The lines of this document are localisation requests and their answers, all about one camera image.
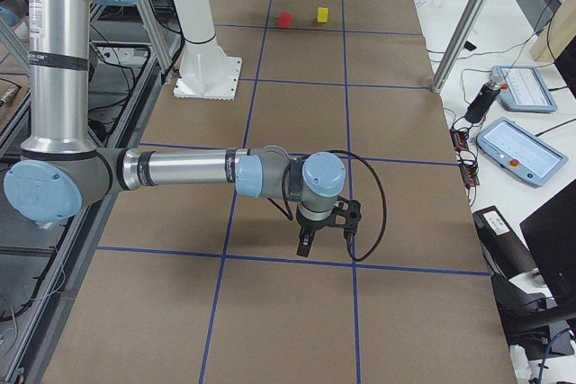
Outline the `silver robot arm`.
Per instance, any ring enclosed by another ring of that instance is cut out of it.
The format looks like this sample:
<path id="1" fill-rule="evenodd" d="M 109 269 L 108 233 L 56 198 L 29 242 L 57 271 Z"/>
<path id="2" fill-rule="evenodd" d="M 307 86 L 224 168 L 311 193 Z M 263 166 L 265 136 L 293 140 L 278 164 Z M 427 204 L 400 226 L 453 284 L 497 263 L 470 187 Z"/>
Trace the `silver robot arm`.
<path id="1" fill-rule="evenodd" d="M 104 197 L 141 187 L 231 183 L 250 197 L 295 202 L 297 253 L 317 231 L 338 228 L 352 207 L 342 198 L 346 170 L 328 152 L 291 158 L 278 146 L 185 153 L 99 148 L 87 135 L 90 6 L 95 0 L 29 0 L 31 134 L 4 179 L 24 217 L 57 222 Z"/>

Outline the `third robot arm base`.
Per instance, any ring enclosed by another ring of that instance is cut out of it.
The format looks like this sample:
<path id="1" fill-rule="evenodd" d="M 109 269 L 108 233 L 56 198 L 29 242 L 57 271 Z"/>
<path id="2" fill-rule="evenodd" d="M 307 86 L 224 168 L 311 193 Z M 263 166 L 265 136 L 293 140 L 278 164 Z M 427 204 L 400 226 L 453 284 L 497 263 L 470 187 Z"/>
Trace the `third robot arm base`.
<path id="1" fill-rule="evenodd" d="M 29 0 L 1 0 L 1 19 L 20 40 L 29 39 Z"/>

